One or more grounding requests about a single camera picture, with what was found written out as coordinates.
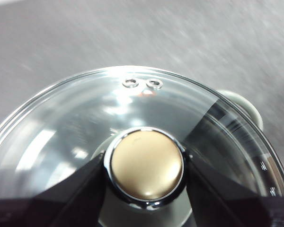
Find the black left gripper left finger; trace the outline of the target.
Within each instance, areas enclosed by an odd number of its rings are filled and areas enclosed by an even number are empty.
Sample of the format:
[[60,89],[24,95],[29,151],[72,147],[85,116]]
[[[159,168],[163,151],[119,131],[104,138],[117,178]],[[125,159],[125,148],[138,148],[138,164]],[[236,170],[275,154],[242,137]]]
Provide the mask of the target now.
[[0,227],[95,227],[105,194],[103,155],[99,154],[36,196],[0,199]]

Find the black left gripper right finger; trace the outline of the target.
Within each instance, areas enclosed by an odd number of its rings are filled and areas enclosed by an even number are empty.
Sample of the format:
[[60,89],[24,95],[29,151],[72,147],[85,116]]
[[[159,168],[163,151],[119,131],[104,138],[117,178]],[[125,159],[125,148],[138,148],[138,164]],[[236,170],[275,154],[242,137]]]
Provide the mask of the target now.
[[193,154],[186,191],[199,227],[284,227],[284,197],[260,196]]

